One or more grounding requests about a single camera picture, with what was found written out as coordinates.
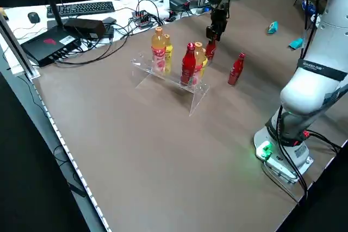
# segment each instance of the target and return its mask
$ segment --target orange juice bottle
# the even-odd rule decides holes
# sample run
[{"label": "orange juice bottle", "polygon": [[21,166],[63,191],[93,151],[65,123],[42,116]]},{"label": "orange juice bottle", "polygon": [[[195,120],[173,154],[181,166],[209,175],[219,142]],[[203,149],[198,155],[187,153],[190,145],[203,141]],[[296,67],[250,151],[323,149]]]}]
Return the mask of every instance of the orange juice bottle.
[{"label": "orange juice bottle", "polygon": [[156,27],[151,38],[152,70],[163,73],[165,68],[165,38],[162,27]]},{"label": "orange juice bottle", "polygon": [[202,80],[202,68],[203,62],[206,59],[205,54],[203,53],[203,44],[201,42],[195,42],[195,59],[196,59],[196,67],[192,80],[193,86],[199,84]]}]

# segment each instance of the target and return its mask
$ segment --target white desk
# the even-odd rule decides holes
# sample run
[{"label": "white desk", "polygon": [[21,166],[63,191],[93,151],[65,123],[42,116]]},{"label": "white desk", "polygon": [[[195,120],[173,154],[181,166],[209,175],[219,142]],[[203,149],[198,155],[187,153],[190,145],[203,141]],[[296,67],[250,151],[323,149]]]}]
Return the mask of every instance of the white desk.
[{"label": "white desk", "polygon": [[[113,13],[105,13],[105,14],[96,14],[96,15],[85,15],[85,16],[79,16],[79,18],[88,18],[88,19],[94,19],[94,20],[103,20],[107,17],[112,17],[117,20],[117,24],[124,27],[128,24],[128,19],[132,17],[132,11],[130,9],[135,9],[138,5],[138,0],[120,0],[120,1],[114,1],[114,0],[94,0],[94,1],[86,1],[86,3],[90,2],[100,2],[100,1],[112,1],[115,12]],[[157,15],[156,8],[154,5],[148,1],[143,1],[139,5],[140,10],[146,10],[147,12]],[[168,16],[167,10],[163,8],[158,8],[160,17],[165,18]],[[33,25],[30,23],[27,15],[30,12],[36,12],[40,17],[40,22],[36,25]],[[47,10],[46,6],[35,6],[35,7],[20,7],[20,8],[11,8],[6,9],[7,16],[9,18],[8,25],[11,28],[11,30],[14,31],[15,36],[19,39],[19,43],[22,44],[31,38],[35,37],[37,34],[43,33],[47,30],[47,21],[53,20],[52,18],[47,18]],[[136,29],[134,33],[141,32],[141,29]],[[121,34],[115,32],[113,41],[117,41],[121,38]],[[99,47],[100,45],[104,45],[108,43],[108,40],[102,40],[100,41],[100,44],[97,45]],[[16,57],[12,53],[10,49],[8,49],[8,45],[5,42],[5,40],[0,37],[0,46],[2,50],[5,52],[6,60],[11,68],[11,72],[13,75],[21,75],[24,70],[22,66],[17,61]]]}]

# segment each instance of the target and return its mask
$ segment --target brown table surface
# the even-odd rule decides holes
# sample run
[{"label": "brown table surface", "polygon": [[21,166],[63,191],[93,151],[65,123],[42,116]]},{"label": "brown table surface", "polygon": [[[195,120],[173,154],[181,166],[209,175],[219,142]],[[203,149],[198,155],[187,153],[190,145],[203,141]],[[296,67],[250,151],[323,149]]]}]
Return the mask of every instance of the brown table surface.
[{"label": "brown table surface", "polygon": [[[151,55],[153,30],[129,38],[94,64],[51,65],[34,81],[113,231],[274,231],[295,206],[262,171],[254,133],[277,110],[279,93],[293,75],[303,12],[294,0],[241,0],[205,72],[210,90],[189,117],[192,94],[135,68]],[[273,21],[279,31],[266,35]],[[189,41],[207,42],[208,14],[164,26],[174,46],[173,70]],[[120,46],[115,43],[112,49]],[[89,60],[106,47],[71,61]],[[246,53],[236,87],[227,84],[239,52]],[[347,110],[341,99],[312,128],[342,144]],[[316,180],[333,156],[309,140]],[[298,184],[292,188],[300,196]]]}]

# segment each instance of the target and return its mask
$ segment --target red bottle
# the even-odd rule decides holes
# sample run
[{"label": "red bottle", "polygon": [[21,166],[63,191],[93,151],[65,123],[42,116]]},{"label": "red bottle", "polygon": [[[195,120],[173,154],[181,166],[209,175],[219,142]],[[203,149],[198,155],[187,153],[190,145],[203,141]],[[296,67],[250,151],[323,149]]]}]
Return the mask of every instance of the red bottle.
[{"label": "red bottle", "polygon": [[214,53],[215,53],[215,39],[209,40],[206,47],[206,57],[208,58],[208,62],[211,63],[213,61]]},{"label": "red bottle", "polygon": [[196,66],[196,59],[195,59],[195,45],[194,43],[188,43],[187,44],[187,51],[186,55],[183,58],[183,67],[181,71],[181,83],[185,85],[191,85],[193,75],[195,72],[195,66]]},{"label": "red bottle", "polygon": [[232,68],[231,68],[231,72],[229,73],[229,79],[228,79],[228,83],[231,85],[235,85],[242,70],[243,70],[243,63],[244,63],[244,58],[245,58],[245,54],[244,53],[240,53],[239,54],[239,58],[236,62],[234,62]]}]

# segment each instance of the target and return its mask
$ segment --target clear acrylic stand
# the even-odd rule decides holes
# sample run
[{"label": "clear acrylic stand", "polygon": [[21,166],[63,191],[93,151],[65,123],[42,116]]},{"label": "clear acrylic stand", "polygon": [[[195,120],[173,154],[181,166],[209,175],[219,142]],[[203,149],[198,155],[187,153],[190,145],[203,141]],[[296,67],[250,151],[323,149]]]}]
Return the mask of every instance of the clear acrylic stand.
[{"label": "clear acrylic stand", "polygon": [[175,74],[171,72],[171,74],[165,75],[161,72],[156,72],[152,70],[152,57],[145,57],[144,55],[139,54],[138,58],[132,60],[132,64],[137,68],[152,74],[153,76],[157,76],[158,78],[161,78],[166,82],[177,86],[178,88],[193,93],[190,116],[194,113],[200,101],[203,99],[204,95],[206,95],[207,91],[209,90],[209,85],[204,84],[203,82],[200,82],[196,86],[189,86],[180,82],[180,74]]}]

